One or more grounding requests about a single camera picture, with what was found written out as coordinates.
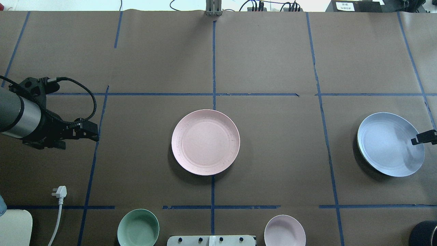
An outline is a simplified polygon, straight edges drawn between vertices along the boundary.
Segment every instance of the white power cord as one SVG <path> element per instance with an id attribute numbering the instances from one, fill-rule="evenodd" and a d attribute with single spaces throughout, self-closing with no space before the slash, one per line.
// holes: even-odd
<path id="1" fill-rule="evenodd" d="M 55 231 L 53 232 L 52 239 L 50 239 L 48 246 L 52 245 L 56 233 L 58 232 L 59 221 L 61 220 L 62 204 L 64 204 L 64 197 L 67 196 L 67 187 L 59 186 L 58 188 L 54 188 L 53 191 L 56 191 L 56 193 L 52 193 L 52 196 L 59 198 L 59 211 L 58 211 L 58 220 L 56 220 Z"/>

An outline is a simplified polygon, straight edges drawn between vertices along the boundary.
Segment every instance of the pink plate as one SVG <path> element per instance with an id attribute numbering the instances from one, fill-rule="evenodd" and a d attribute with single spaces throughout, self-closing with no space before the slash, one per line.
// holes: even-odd
<path id="1" fill-rule="evenodd" d="M 214 175 L 234 162 L 240 149 L 240 134 L 225 114 L 202 109 L 179 121 L 171 137 L 171 148 L 185 170 Z"/>

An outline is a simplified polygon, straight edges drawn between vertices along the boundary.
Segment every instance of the black box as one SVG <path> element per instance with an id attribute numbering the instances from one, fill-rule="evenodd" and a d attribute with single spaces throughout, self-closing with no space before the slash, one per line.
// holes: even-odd
<path id="1" fill-rule="evenodd" d="M 331 0 L 325 12 L 373 12 L 382 13 L 379 2 Z"/>

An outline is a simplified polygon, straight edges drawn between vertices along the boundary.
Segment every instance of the label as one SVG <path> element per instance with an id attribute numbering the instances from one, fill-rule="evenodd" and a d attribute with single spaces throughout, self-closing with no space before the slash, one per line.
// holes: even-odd
<path id="1" fill-rule="evenodd" d="M 335 2 L 337 9 L 341 11 L 355 11 L 353 3 L 340 3 Z"/>

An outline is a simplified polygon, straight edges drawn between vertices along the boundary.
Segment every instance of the green bowl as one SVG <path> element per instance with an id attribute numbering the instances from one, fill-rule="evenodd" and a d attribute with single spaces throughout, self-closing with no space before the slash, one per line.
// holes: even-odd
<path id="1" fill-rule="evenodd" d="M 117 237 L 121 246 L 153 246 L 159 233 L 156 216 L 149 210 L 135 209 L 121 219 Z"/>

